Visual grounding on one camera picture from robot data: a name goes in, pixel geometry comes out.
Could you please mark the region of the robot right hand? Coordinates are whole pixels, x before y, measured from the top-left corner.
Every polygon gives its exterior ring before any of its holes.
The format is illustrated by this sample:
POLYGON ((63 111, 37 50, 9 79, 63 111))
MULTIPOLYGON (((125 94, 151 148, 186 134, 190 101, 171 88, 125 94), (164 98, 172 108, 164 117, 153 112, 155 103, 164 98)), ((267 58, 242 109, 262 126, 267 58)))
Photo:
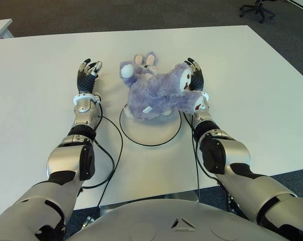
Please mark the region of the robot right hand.
POLYGON ((189 85, 189 89, 203 91, 204 77, 199 64, 192 58, 188 58, 184 62, 192 69, 191 83, 189 85))

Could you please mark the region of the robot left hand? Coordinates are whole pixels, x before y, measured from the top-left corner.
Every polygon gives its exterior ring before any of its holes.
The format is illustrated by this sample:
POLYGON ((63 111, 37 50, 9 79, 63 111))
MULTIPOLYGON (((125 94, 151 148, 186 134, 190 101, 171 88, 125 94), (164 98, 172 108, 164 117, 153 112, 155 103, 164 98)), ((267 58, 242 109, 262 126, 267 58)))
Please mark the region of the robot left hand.
POLYGON ((98 78, 98 73, 102 66, 103 63, 101 61, 91 62, 90 58, 80 64, 77 73, 77 89, 79 94, 92 94, 95 81, 98 78))

